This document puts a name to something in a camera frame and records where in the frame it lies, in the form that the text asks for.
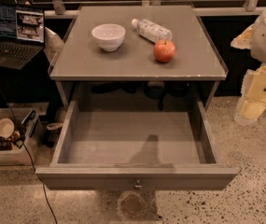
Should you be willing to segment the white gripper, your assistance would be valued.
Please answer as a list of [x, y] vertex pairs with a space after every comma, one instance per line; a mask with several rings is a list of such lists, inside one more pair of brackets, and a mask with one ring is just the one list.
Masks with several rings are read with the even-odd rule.
[[[231, 46], [236, 49], [251, 49], [253, 25], [249, 25], [238, 36]], [[248, 69], [242, 84], [242, 96], [238, 100], [234, 120], [243, 126], [251, 125], [258, 120], [266, 105], [266, 63], [256, 71]]]

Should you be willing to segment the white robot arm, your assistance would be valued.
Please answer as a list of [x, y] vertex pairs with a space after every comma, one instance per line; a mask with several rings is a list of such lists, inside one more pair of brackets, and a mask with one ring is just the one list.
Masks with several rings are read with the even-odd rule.
[[249, 49], [251, 57], [261, 62], [257, 70], [246, 71], [234, 116], [237, 123], [250, 125], [266, 109], [266, 8], [253, 24], [232, 40], [231, 46]]

